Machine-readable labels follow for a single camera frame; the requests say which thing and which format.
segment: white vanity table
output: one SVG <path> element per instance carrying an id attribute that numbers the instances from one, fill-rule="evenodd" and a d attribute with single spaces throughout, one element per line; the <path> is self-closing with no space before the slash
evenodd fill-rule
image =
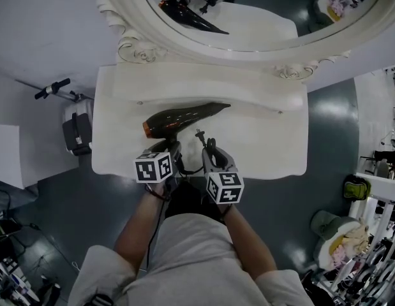
<path id="1" fill-rule="evenodd" d="M 201 167 L 202 147 L 194 137 L 199 128 L 233 156 L 244 177 L 302 175 L 308 102 L 301 81 L 322 60 L 334 62 L 395 19 L 395 0 L 365 0 L 341 22 L 298 38 L 290 20 L 258 8 L 221 3 L 206 20 L 235 31 L 219 36 L 174 22 L 159 9 L 158 1 L 97 0 L 109 26 L 121 33 L 118 65 L 102 67 L 98 73 L 93 128 L 97 173 L 135 177 L 132 160 L 157 142 L 148 140 L 142 128 L 156 112 L 223 101 L 232 107 L 179 134 L 186 169 Z M 198 10 L 201 3 L 196 0 L 190 8 Z M 256 30 L 238 31 L 244 24 L 247 30 L 247 19 L 233 17 L 251 11 L 264 23 Z M 261 31 L 269 32 L 268 41 L 261 40 Z"/>

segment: white t-shirt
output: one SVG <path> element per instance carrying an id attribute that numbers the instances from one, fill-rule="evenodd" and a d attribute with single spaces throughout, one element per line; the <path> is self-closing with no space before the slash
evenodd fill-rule
<path id="1" fill-rule="evenodd" d="M 68 300 L 83 306 L 96 293 L 118 306 L 313 306 L 295 271 L 255 281 L 242 270 L 227 227 L 200 214 L 179 214 L 161 225 L 147 274 L 114 251 L 91 247 Z"/>

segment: green bag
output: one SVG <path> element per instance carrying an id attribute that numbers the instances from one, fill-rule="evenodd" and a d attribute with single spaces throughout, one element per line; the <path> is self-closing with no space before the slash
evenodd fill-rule
<path id="1" fill-rule="evenodd" d="M 370 190 L 370 182 L 355 175 L 349 175 L 343 184 L 343 197 L 363 201 L 370 195 Z"/>

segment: fiducial marker cube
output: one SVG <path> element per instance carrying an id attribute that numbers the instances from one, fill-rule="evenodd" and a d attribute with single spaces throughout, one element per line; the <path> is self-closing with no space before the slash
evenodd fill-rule
<path id="1" fill-rule="evenodd" d="M 164 181 L 173 174 L 170 153 L 142 153 L 133 160 L 136 181 L 154 184 Z"/>
<path id="2" fill-rule="evenodd" d="M 238 172 L 209 172 L 206 190 L 216 204 L 239 203 L 244 180 Z"/>

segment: hair dryer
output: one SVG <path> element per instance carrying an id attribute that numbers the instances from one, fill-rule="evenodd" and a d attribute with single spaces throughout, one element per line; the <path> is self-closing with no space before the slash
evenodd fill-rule
<path id="1" fill-rule="evenodd" d="M 178 132 L 200 119 L 215 115 L 231 105 L 210 102 L 191 108 L 170 109 L 154 114 L 143 123 L 148 138 L 176 138 Z"/>
<path id="2" fill-rule="evenodd" d="M 222 31 L 212 23 L 206 21 L 194 11 L 183 4 L 178 3 L 177 1 L 162 0 L 162 2 L 159 4 L 159 7 L 166 13 L 166 15 L 179 24 L 192 26 L 195 29 L 200 29 L 201 31 L 229 34 L 228 32 Z"/>

